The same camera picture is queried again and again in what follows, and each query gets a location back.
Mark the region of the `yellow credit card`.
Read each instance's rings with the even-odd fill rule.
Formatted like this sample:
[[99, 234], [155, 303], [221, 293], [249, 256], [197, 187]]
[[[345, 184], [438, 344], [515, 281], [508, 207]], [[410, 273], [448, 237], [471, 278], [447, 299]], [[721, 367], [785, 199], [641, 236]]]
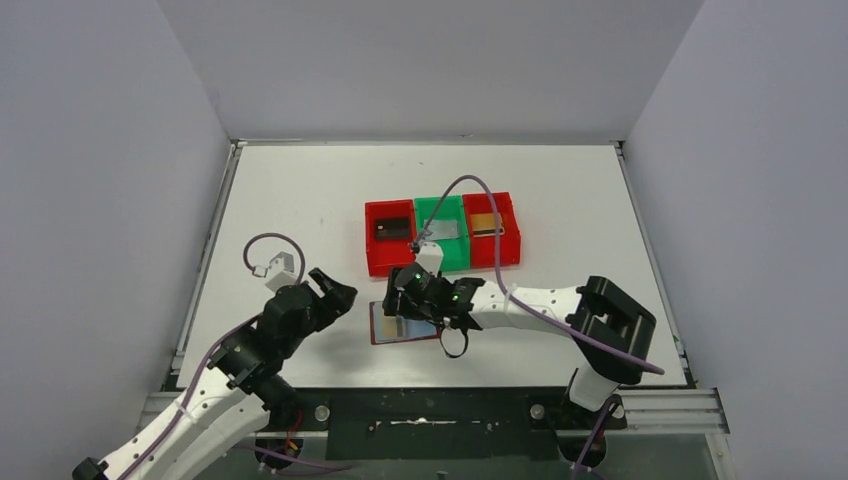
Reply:
[[406, 337], [406, 323], [401, 317], [384, 317], [382, 335], [386, 341], [402, 340]]
[[470, 234], [474, 238], [492, 237], [505, 233], [503, 216], [492, 212], [472, 213], [468, 217], [468, 224]]

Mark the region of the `red leather card holder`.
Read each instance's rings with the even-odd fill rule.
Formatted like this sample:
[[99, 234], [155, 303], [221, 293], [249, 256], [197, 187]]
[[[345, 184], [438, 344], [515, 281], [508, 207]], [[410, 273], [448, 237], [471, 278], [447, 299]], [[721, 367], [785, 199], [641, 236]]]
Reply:
[[380, 302], [369, 304], [370, 342], [372, 345], [387, 345], [437, 339], [439, 330], [427, 322], [388, 316]]

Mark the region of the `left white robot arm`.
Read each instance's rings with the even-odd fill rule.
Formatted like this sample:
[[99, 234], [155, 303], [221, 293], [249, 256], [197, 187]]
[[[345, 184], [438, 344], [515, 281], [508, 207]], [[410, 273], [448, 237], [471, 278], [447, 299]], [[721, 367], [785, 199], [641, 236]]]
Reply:
[[280, 375], [284, 362], [308, 336], [348, 313], [358, 295], [319, 268], [309, 277], [280, 287], [259, 313], [224, 334], [170, 405], [105, 458], [82, 460], [72, 478], [161, 479], [209, 430], [216, 435], [203, 443], [196, 467], [250, 432], [289, 423], [297, 393]]

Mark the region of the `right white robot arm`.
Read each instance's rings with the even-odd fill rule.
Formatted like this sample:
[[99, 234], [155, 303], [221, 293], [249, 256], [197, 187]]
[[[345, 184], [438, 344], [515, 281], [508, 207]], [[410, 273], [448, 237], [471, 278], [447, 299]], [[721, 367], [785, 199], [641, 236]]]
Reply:
[[477, 277], [449, 280], [411, 263], [392, 268], [382, 309], [463, 335], [513, 328], [570, 338], [583, 362], [569, 382], [562, 411], [578, 427], [596, 420], [620, 386], [664, 372], [647, 359], [655, 316], [602, 276], [567, 288], [504, 287]]

